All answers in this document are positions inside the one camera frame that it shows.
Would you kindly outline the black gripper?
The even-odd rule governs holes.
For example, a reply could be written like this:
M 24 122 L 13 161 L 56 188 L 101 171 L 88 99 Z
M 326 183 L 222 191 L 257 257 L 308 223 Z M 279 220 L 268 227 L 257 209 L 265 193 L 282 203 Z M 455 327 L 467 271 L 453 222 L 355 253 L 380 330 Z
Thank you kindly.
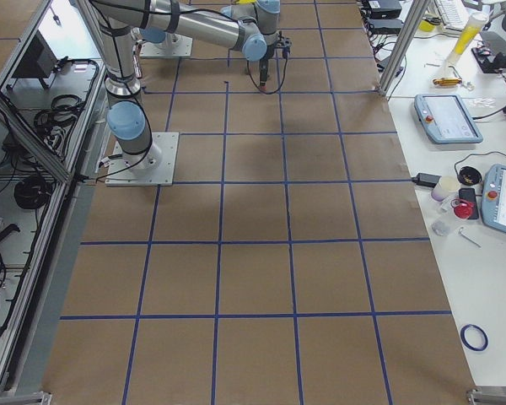
M 267 53 L 260 61 L 259 61 L 259 84 L 266 84 L 269 76 L 269 61 L 270 55 Z

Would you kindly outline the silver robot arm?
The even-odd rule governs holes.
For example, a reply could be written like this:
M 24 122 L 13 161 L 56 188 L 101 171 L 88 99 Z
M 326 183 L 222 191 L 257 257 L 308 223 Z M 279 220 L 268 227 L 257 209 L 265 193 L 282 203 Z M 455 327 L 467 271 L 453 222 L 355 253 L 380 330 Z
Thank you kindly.
M 151 174 L 162 151 L 143 108 L 135 72 L 132 30 L 178 34 L 239 51 L 249 62 L 266 63 L 277 44 L 278 1 L 232 4 L 219 11 L 179 1 L 91 1 L 102 40 L 107 123 L 121 147 L 124 172 Z

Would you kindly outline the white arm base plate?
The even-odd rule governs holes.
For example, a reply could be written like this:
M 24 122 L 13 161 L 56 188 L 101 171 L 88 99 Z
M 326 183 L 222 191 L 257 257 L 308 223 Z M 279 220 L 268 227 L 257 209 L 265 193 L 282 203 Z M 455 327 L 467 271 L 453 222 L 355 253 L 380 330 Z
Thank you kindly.
M 110 174 L 104 178 L 107 186 L 171 186 L 180 134 L 153 132 L 148 155 L 125 154 L 110 162 Z
M 140 57 L 152 59 L 188 58 L 191 56 L 192 44 L 192 38 L 177 34 L 167 34 L 161 42 L 143 38 Z

